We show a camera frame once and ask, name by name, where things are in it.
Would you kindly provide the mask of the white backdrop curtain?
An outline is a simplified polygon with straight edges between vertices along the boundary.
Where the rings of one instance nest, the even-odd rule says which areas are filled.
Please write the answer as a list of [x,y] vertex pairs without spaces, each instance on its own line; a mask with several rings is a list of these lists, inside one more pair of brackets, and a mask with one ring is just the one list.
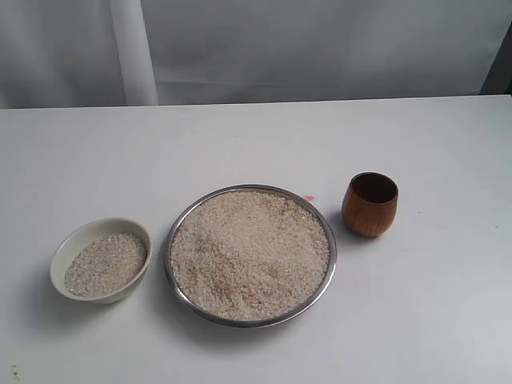
[[4,1],[4,108],[477,94],[508,1]]

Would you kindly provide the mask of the brown wooden cup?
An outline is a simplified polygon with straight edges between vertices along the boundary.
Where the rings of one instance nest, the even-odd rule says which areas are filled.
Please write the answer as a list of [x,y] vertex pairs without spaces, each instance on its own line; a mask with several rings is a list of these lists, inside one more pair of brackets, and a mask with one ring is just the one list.
[[393,224],[398,208],[398,186],[389,177],[364,172],[352,177],[342,201],[342,219],[348,230],[376,238]]

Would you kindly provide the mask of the rice in white bowl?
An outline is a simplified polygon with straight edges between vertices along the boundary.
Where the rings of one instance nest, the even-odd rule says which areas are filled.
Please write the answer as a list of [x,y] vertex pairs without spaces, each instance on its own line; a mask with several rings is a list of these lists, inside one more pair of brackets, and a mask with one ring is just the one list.
[[146,246],[138,236],[110,234],[86,246],[72,261],[65,273],[65,287],[85,298],[111,294],[138,274],[146,256]]

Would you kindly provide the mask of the round steel tray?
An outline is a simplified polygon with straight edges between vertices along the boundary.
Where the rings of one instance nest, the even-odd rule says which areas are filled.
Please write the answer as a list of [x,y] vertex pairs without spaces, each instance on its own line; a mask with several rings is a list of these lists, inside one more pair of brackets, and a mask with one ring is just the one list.
[[[178,285],[178,281],[175,278],[174,272],[171,267],[171,256],[172,256],[172,244],[176,238],[178,230],[182,226],[185,219],[192,214],[201,204],[208,202],[209,200],[216,198],[219,195],[233,193],[233,192],[260,192],[276,195],[282,198],[288,198],[297,204],[299,204],[302,208],[307,210],[310,214],[312,214],[320,223],[320,226],[326,236],[326,240],[328,243],[329,249],[329,258],[326,267],[326,272],[322,277],[321,283],[315,292],[313,292],[304,302],[296,305],[291,310],[285,312],[284,314],[280,314],[279,316],[274,316],[272,318],[266,318],[263,320],[231,320],[225,317],[217,316],[216,314],[212,314],[211,312],[204,310],[199,305],[193,303],[190,297],[185,293],[185,291]],[[242,184],[236,186],[228,186],[221,188],[219,190],[212,191],[204,196],[202,196],[199,200],[193,202],[190,206],[188,206],[176,219],[166,238],[166,256],[163,259],[163,265],[165,269],[166,279],[170,286],[172,287],[175,295],[181,304],[188,307],[190,310],[195,312],[197,315],[202,318],[228,327],[234,328],[265,328],[269,326],[276,326],[277,324],[281,324],[295,318],[312,307],[313,304],[316,303],[317,300],[324,294],[327,287],[331,283],[331,280],[334,276],[334,272],[336,270],[336,262],[338,256],[338,249],[335,240],[334,233],[331,229],[330,224],[324,218],[324,216],[307,200],[304,198],[281,188],[277,188],[275,186],[266,186],[266,185],[258,185],[258,184]]]

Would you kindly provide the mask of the rice in steel tray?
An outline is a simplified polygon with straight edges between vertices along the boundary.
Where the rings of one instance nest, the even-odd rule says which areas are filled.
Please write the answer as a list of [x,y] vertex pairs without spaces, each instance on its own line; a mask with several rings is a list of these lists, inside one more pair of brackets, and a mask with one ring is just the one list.
[[320,221],[293,199],[229,192],[186,216],[172,241],[170,267],[180,290],[204,311],[261,321],[313,295],[329,252]]

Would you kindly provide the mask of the white ceramic bowl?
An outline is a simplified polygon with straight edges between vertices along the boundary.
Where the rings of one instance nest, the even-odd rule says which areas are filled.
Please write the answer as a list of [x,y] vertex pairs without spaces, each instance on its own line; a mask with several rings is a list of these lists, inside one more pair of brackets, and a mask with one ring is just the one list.
[[[89,244],[110,234],[127,232],[138,236],[147,249],[146,261],[138,274],[119,290],[97,298],[71,294],[65,287],[65,273],[72,261]],[[111,304],[129,296],[143,280],[153,253],[152,240],[144,226],[127,218],[103,218],[87,223],[71,233],[57,248],[50,264],[50,280],[63,297],[77,302]]]

